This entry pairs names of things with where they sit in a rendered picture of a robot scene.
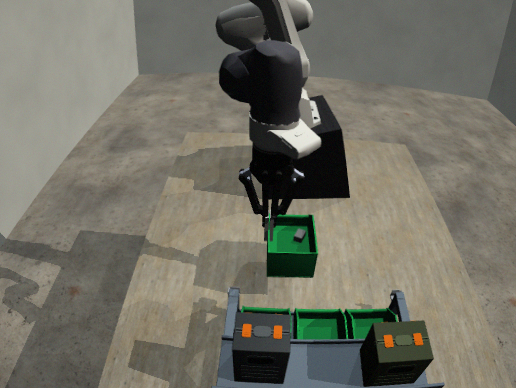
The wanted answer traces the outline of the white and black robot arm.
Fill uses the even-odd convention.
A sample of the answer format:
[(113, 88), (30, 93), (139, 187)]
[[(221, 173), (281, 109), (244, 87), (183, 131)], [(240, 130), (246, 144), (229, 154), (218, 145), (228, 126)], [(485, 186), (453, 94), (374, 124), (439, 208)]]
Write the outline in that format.
[(300, 159), (321, 147), (311, 130), (321, 124), (317, 106), (302, 88), (310, 63), (297, 34), (310, 26), (313, 10), (307, 0), (249, 1), (217, 17), (219, 38), (241, 50), (223, 59), (219, 84), (232, 99), (251, 106), (254, 144)]

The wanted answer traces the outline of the green open-front bin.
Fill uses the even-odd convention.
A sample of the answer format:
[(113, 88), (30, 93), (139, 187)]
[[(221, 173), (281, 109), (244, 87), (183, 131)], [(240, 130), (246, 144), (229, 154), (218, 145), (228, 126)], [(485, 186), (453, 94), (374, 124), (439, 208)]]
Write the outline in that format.
[(257, 307), (244, 307), (242, 306), (241, 312), (252, 312), (252, 313), (267, 313), (267, 314), (287, 314), (291, 315), (290, 308), (278, 309), (278, 308), (257, 308)]
[(397, 316), (389, 308), (352, 310), (345, 309), (344, 314), (347, 319), (349, 339), (365, 339), (373, 323), (398, 322)]
[[(302, 243), (293, 241), (298, 228), (306, 230)], [(266, 277), (313, 278), (317, 256), (314, 215), (278, 215), (270, 242), (269, 213)]]
[(341, 309), (295, 308), (293, 323), (293, 339), (348, 339)]

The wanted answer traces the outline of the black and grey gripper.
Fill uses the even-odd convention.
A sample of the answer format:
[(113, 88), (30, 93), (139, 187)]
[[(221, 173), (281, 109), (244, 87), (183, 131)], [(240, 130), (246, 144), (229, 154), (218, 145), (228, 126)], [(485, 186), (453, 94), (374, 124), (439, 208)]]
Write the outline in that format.
[[(274, 197), (272, 194), (272, 204), (270, 210), (270, 241), (273, 241), (273, 228), (276, 227), (277, 216), (280, 214), (286, 214), (297, 191), (297, 188), (304, 182), (303, 171), (297, 171), (294, 169), (294, 164), (292, 162), (293, 158), (281, 152), (266, 149), (253, 143), (251, 161), (252, 164), (250, 163), (249, 168), (240, 169), (239, 171), (239, 180), (245, 186), (254, 214), (262, 215), (264, 241), (268, 241), (269, 185), (273, 185), (274, 194)], [(262, 184), (262, 205), (259, 203), (252, 182), (252, 174)], [(283, 184), (290, 176), (291, 181), (281, 201), (281, 204), (278, 206), (281, 184)]]

